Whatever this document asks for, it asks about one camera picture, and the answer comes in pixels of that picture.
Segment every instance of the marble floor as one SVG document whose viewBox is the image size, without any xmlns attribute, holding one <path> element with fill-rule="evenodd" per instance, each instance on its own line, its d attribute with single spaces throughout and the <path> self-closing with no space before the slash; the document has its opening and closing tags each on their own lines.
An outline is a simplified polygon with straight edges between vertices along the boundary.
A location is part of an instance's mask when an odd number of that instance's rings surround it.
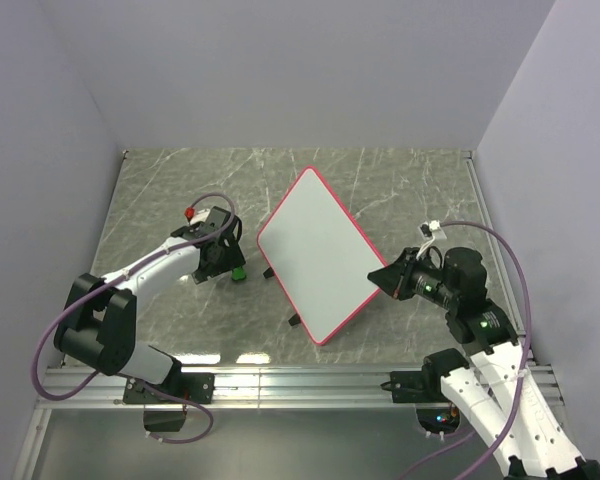
<svg viewBox="0 0 600 480">
<path fill-rule="evenodd" d="M 418 299 L 378 295 L 327 345 L 291 328 L 293 314 L 279 284 L 265 281 L 267 265 L 256 234 L 307 165 L 322 172 L 380 253 L 393 259 L 421 242 L 424 220 L 483 221 L 467 161 L 458 150 L 410 149 L 137 149 L 124 161 L 93 273 L 128 265 L 183 225 L 198 195 L 223 191 L 244 222 L 241 247 L 246 282 L 228 276 L 201 285 L 177 281 L 138 317 L 137 337 L 187 362 L 395 363 L 421 362 L 455 343 L 444 312 Z M 448 246 L 476 248 L 485 257 L 491 297 L 506 309 L 483 233 L 448 229 Z"/>
</svg>

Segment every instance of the whiteboard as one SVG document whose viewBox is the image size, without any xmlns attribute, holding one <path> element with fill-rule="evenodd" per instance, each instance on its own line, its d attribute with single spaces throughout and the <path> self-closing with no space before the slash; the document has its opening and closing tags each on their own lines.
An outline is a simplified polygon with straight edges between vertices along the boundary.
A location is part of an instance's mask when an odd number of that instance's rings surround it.
<svg viewBox="0 0 600 480">
<path fill-rule="evenodd" d="M 318 345 L 380 291 L 367 274 L 384 259 L 314 167 L 298 176 L 257 243 Z"/>
</svg>

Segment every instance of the white wall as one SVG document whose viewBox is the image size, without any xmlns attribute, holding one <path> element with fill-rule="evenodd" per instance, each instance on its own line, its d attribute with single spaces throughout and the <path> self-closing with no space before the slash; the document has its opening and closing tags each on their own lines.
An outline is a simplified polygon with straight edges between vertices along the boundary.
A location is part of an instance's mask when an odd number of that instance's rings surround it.
<svg viewBox="0 0 600 480">
<path fill-rule="evenodd" d="M 558 0 L 478 148 L 579 446 L 600 460 L 600 0 Z"/>
<path fill-rule="evenodd" d="M 553 0 L 42 0 L 124 146 L 475 148 Z"/>
<path fill-rule="evenodd" d="M 35 0 L 0 0 L 0 479 L 31 417 L 34 345 L 89 269 L 118 168 L 61 47 Z"/>
</svg>

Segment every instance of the purple cable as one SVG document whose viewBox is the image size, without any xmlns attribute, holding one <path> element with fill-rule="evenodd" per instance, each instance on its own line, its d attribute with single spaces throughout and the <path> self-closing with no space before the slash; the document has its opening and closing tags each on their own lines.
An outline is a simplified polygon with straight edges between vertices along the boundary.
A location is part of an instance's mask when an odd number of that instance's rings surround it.
<svg viewBox="0 0 600 480">
<path fill-rule="evenodd" d="M 191 400 L 185 400 L 183 398 L 174 397 L 172 395 L 168 395 L 164 392 L 161 392 L 160 390 L 158 390 L 156 388 L 153 388 L 147 382 L 141 381 L 140 384 L 144 388 L 146 388 L 147 390 L 149 390 L 151 393 L 153 393 L 154 395 L 156 395 L 158 397 L 162 397 L 165 400 L 169 400 L 174 403 L 182 403 L 184 405 L 191 405 L 192 407 L 195 407 L 198 410 L 200 410 L 202 413 L 204 413 L 209 418 L 209 423 L 207 424 L 207 428 L 204 429 L 204 432 L 196 435 L 195 437 L 176 439 L 176 438 L 165 438 L 165 437 L 158 435 L 157 433 L 150 433 L 149 436 L 151 438 L 155 438 L 159 442 L 169 443 L 171 445 L 184 445 L 186 443 L 197 442 L 198 440 L 204 438 L 207 435 L 207 433 L 209 433 L 211 431 L 211 429 L 213 428 L 213 414 L 207 408 L 203 407 L 199 403 L 193 402 Z"/>
<path fill-rule="evenodd" d="M 425 463 L 427 463 L 429 460 L 433 460 L 434 458 L 436 458 L 444 453 L 450 452 L 451 450 L 458 448 L 460 445 L 463 445 L 464 443 L 467 443 L 469 440 L 471 440 L 473 438 L 473 436 L 475 434 L 476 434 L 476 432 L 474 430 L 471 433 L 469 433 L 466 437 L 458 440 L 456 443 L 452 443 L 451 445 L 441 448 L 440 450 L 437 450 L 433 453 L 430 453 L 426 457 L 421 458 L 416 463 L 414 463 L 409 468 L 407 468 L 404 472 L 402 472 L 396 480 L 404 480 L 405 478 L 407 478 L 407 475 L 409 475 L 410 473 L 415 471 L 417 468 L 419 468 L 422 465 L 424 465 Z"/>
<path fill-rule="evenodd" d="M 229 215 L 229 218 L 227 219 L 225 224 L 222 225 L 215 232 L 210 233 L 209 235 L 205 235 L 204 237 L 196 238 L 195 240 L 192 240 L 190 242 L 181 243 L 179 245 L 176 245 L 176 246 L 172 247 L 170 251 L 173 252 L 173 251 L 180 250 L 183 248 L 199 245 L 200 243 L 206 242 L 207 240 L 211 240 L 211 239 L 217 237 L 222 232 L 224 232 L 227 228 L 229 228 L 229 226 L 231 225 L 231 222 L 233 222 L 233 219 L 235 218 L 236 211 L 235 211 L 235 205 L 233 204 L 231 199 L 229 197 L 227 197 L 224 193 L 219 193 L 219 192 L 207 193 L 205 195 L 198 197 L 191 204 L 191 206 L 195 207 L 202 200 L 209 198 L 209 197 L 223 198 L 229 204 L 229 210 L 231 211 L 231 214 Z M 158 252 L 153 253 L 152 255 L 149 255 L 147 258 L 143 259 L 142 261 L 138 262 L 136 265 L 131 267 L 129 269 L 128 275 L 135 274 L 141 268 L 143 268 L 144 266 L 153 262 L 154 260 L 162 257 L 163 255 L 167 255 L 167 252 L 165 252 L 164 250 L 160 250 Z M 111 287 L 115 287 L 116 285 L 120 284 L 123 280 L 125 280 L 125 278 L 126 278 L 125 275 L 120 275 L 119 277 L 116 277 L 113 280 L 111 280 L 109 283 L 106 283 L 106 284 L 102 285 L 101 287 L 96 288 L 93 292 L 88 293 L 84 297 L 80 297 L 75 303 L 72 303 L 71 305 L 69 305 L 60 315 L 58 315 L 58 317 L 56 317 L 56 319 L 53 322 L 51 322 L 51 324 L 42 333 L 42 336 L 40 337 L 40 340 L 38 341 L 38 345 L 36 346 L 36 350 L 33 354 L 33 360 L 31 361 L 31 367 L 29 369 L 31 383 L 33 384 L 33 388 L 36 390 L 36 392 L 38 392 L 38 395 L 40 395 L 41 397 L 43 397 L 47 400 L 53 400 L 53 401 L 66 400 L 68 398 L 73 397 L 78 392 L 80 392 L 80 390 L 82 390 L 84 387 L 86 387 L 89 384 L 89 382 L 91 382 L 91 380 L 93 380 L 93 378 L 96 375 L 98 375 L 99 372 L 96 370 L 93 373 L 91 373 L 87 378 L 85 378 L 84 381 L 80 385 L 78 385 L 76 388 L 74 388 L 73 390 L 71 390 L 67 393 L 63 393 L 61 395 L 54 395 L 44 389 L 44 387 L 42 386 L 42 383 L 40 382 L 40 379 L 38 378 L 38 363 L 40 361 L 40 354 L 42 353 L 44 344 L 47 342 L 49 336 L 53 333 L 53 331 L 58 327 L 58 325 L 60 325 L 60 323 L 63 320 L 65 320 L 78 307 L 84 305 L 88 301 L 97 297 L 105 290 L 107 290 Z M 211 413 L 208 410 L 206 410 L 204 407 L 194 405 L 193 402 L 191 402 L 190 404 L 195 406 L 196 408 L 200 408 L 201 410 L 205 411 L 205 413 L 207 413 L 207 412 L 208 412 L 208 414 Z"/>
<path fill-rule="evenodd" d="M 525 321 L 524 327 L 525 327 L 525 331 L 527 334 L 527 338 L 525 339 L 525 341 L 523 342 L 523 345 L 522 345 L 522 357 L 520 358 L 520 365 L 519 365 L 520 370 L 524 369 L 527 365 L 527 358 L 529 357 L 529 351 L 531 350 L 531 301 L 529 300 L 529 288 L 527 286 L 527 280 L 525 279 L 524 272 L 522 271 L 522 266 L 520 265 L 520 262 L 518 261 L 518 257 L 516 257 L 515 253 L 513 253 L 513 249 L 511 248 L 511 246 L 507 243 L 507 241 L 498 232 L 496 232 L 495 230 L 493 230 L 485 225 L 482 225 L 480 223 L 469 222 L 466 220 L 449 220 L 449 221 L 442 222 L 440 224 L 440 226 L 441 227 L 465 226 L 465 227 L 478 228 L 484 232 L 487 232 L 487 233 L 493 235 L 498 240 L 498 242 L 500 242 L 500 244 L 504 247 L 504 249 L 507 251 L 507 253 L 511 257 L 511 261 L 513 262 L 513 265 L 515 266 L 516 271 L 518 272 L 518 277 L 520 278 L 520 285 L 522 287 L 522 296 L 524 299 L 524 317 L 525 317 L 524 318 L 524 321 Z M 520 399 L 522 397 L 523 383 L 524 383 L 524 378 L 523 377 L 518 378 L 518 381 L 516 382 L 516 391 L 513 396 L 513 405 L 511 406 L 511 413 L 509 414 L 509 418 L 507 419 L 507 422 L 505 423 L 504 427 L 502 428 L 502 432 L 500 432 L 500 434 L 496 438 L 496 441 L 493 442 L 491 444 L 491 446 L 487 449 L 487 451 L 484 452 L 475 462 L 473 462 L 464 472 L 462 472 L 460 475 L 455 477 L 453 480 L 464 480 L 469 475 L 474 473 L 487 460 L 489 460 L 491 455 L 493 455 L 493 453 L 502 444 L 504 439 L 509 434 L 509 430 L 511 430 L 511 427 L 513 426 L 513 422 L 516 418 L 516 415 L 518 414 L 518 409 L 520 408 Z M 436 458 L 450 450 L 453 450 L 456 447 L 459 447 L 464 442 L 466 442 L 469 438 L 471 438 L 474 435 L 474 433 L 475 432 L 472 432 L 471 434 L 469 434 L 467 437 L 463 438 L 462 440 L 459 440 L 458 442 L 451 444 L 448 447 L 442 448 L 442 449 L 438 450 L 437 452 L 427 455 L 423 459 L 419 460 L 418 462 L 413 464 L 411 467 L 409 467 L 409 469 L 407 469 L 399 477 L 399 480 L 406 478 L 406 476 L 409 473 L 411 473 L 413 470 L 415 470 L 419 466 L 423 465 L 424 463 L 428 462 L 429 460 L 433 460 L 434 458 Z"/>
</svg>

